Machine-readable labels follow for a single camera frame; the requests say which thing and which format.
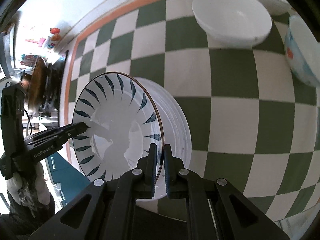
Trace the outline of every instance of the plate rim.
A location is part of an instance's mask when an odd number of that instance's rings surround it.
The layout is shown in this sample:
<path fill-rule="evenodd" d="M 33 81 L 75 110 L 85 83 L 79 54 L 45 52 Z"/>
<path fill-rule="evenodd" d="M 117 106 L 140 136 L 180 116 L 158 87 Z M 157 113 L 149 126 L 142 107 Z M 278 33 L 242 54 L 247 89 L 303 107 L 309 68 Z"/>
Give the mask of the plate rim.
<path fill-rule="evenodd" d="M 132 77 L 132 76 L 126 74 L 126 73 L 122 73 L 122 72 L 118 72 L 118 71 L 109 71 L 109 72 L 105 72 L 105 73 L 99 74 L 99 75 L 95 76 L 94 78 L 92 78 L 91 80 L 89 80 L 89 82 L 88 82 L 88 83 L 85 85 L 85 87 L 81 90 L 81 93 L 80 93 L 80 95 L 79 95 L 79 97 L 78 97 L 78 99 L 77 99 L 77 101 L 76 101 L 76 105 L 77 105 L 77 103 L 78 103 L 78 101 L 79 101 L 79 98 L 80 98 L 82 92 L 83 92 L 84 89 L 91 83 L 91 81 L 94 80 L 94 79 L 96 79 L 97 77 L 103 76 L 103 75 L 105 75 L 105 74 L 118 74 L 118 75 L 123 75 L 123 76 L 131 79 L 132 81 L 134 81 L 134 82 L 145 92 L 145 94 L 147 95 L 147 97 L 149 98 L 149 100 L 150 100 L 150 102 L 151 102 L 151 104 L 152 104 L 152 106 L 153 106 L 154 111 L 156 112 L 156 117 L 158 118 L 158 122 L 159 122 L 159 126 L 160 126 L 160 133 L 161 133 L 161 138 L 162 138 L 162 140 L 161 140 L 161 158 L 160 158 L 160 164 L 159 164 L 159 171 L 158 171 L 158 173 L 156 174 L 156 180 L 155 180 L 155 182 L 154 182 L 154 183 L 156 183 L 157 180 L 158 180 L 158 178 L 160 177 L 160 173 L 161 173 L 161 171 L 162 171 L 163 162 L 164 162 L 164 131 L 163 131 L 163 126 L 162 126 L 162 122 L 161 122 L 161 118 L 160 118 L 160 114 L 159 114 L 158 108 L 156 107 L 156 104 L 154 103 L 154 101 L 153 101 L 152 97 L 150 96 L 150 94 L 148 93 L 148 91 L 145 89 L 145 87 L 144 87 L 143 85 L 141 85 L 141 83 L 140 83 L 139 81 L 137 81 L 134 77 Z M 73 117 L 74 117 L 75 109 L 73 110 L 72 122 L 71 122 L 71 123 L 73 123 Z M 77 161 L 78 161 L 78 163 L 79 163 L 80 169 L 82 170 L 83 174 L 85 174 L 84 171 L 83 171 L 83 169 L 82 169 L 82 167 L 81 167 L 81 165 L 80 165 L 80 162 L 79 162 L 79 160 L 78 160 L 77 155 L 76 155 L 76 158 L 77 158 Z"/>

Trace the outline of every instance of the orange stripe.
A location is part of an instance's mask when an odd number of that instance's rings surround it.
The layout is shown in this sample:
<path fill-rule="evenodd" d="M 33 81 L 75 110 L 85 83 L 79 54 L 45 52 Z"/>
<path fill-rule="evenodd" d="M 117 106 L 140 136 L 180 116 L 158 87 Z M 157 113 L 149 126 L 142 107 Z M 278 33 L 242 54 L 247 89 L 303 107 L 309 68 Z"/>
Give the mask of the orange stripe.
<path fill-rule="evenodd" d="M 121 6 L 120 8 L 114 10 L 113 12 L 109 13 L 108 15 L 103 17 L 102 19 L 97 20 L 96 22 L 94 22 L 93 24 L 88 26 L 82 33 L 80 33 L 78 35 L 78 37 L 76 38 L 76 43 L 75 43 L 74 49 L 73 49 L 70 67 L 69 67 L 69 73 L 68 73 L 68 77 L 67 77 L 66 93 L 65 93 L 65 100 L 64 100 L 64 103 L 65 103 L 65 107 L 64 107 L 64 109 L 65 109 L 64 110 L 65 124 L 68 124 L 68 101 L 69 101 L 71 74 L 72 74 L 73 63 L 74 63 L 74 60 L 76 57 L 76 50 L 78 48 L 79 42 L 81 40 L 83 40 L 84 38 L 86 38 L 91 33 L 95 32 L 97 29 L 99 29 L 103 25 L 105 25 L 106 23 L 108 23 L 108 22 L 128 13 L 128 12 L 131 12 L 131 11 L 138 9 L 144 5 L 147 5 L 147 4 L 156 2 L 156 1 L 159 1 L 159 0 L 134 0 L 134 1 L 130 2 L 129 4 Z M 69 163 L 71 163 L 71 154 L 70 154 L 70 149 L 69 149 L 68 145 L 67 145 L 67 156 L 68 156 Z"/>

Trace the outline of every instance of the screw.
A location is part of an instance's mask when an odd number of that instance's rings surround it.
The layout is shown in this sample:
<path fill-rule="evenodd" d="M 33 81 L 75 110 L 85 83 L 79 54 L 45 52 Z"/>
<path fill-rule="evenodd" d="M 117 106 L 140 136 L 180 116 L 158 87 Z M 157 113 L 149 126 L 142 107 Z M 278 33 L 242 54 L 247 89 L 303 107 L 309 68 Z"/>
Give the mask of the screw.
<path fill-rule="evenodd" d="M 217 179 L 217 183 L 218 183 L 218 185 L 220 185 L 220 186 L 225 186 L 225 185 L 227 185 L 227 181 L 226 181 L 225 179 L 223 179 L 223 178 Z"/>
<path fill-rule="evenodd" d="M 103 183 L 104 183 L 103 179 L 96 179 L 93 184 L 99 187 L 99 186 L 102 186 Z"/>
<path fill-rule="evenodd" d="M 180 173 L 181 175 L 188 175 L 188 174 L 189 174 L 189 171 L 188 171 L 187 169 L 181 169 L 181 170 L 179 171 L 179 173 Z"/>
<path fill-rule="evenodd" d="M 133 175 L 140 175 L 141 173 L 142 173 L 142 170 L 140 170 L 140 169 L 133 169 L 132 170 Z"/>

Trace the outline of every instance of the cabinet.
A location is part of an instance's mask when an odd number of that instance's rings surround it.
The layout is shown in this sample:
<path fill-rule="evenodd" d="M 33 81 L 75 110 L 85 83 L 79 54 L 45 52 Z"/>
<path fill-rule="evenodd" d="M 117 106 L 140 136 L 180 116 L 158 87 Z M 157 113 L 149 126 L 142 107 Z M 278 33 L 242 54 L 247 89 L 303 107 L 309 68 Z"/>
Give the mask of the cabinet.
<path fill-rule="evenodd" d="M 90 184 L 89 179 L 68 163 L 59 153 L 49 156 L 47 160 L 53 184 L 61 183 L 63 206 Z"/>

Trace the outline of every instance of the checkered tablecloth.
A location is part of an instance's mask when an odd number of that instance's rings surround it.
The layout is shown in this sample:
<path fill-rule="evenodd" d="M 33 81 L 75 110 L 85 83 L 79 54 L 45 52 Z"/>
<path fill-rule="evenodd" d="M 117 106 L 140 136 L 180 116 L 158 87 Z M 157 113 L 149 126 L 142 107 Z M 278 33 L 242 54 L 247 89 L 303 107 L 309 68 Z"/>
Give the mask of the checkered tablecloth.
<path fill-rule="evenodd" d="M 283 40 L 289 14 L 273 17 L 252 50 L 213 41 L 193 16 L 192 0 L 160 0 L 114 19 L 76 48 L 69 122 L 84 86 L 120 71 L 169 91 L 188 120 L 190 169 L 225 178 L 273 221 L 320 197 L 316 89 L 291 74 Z M 158 201 L 160 214 L 185 219 L 181 200 Z"/>

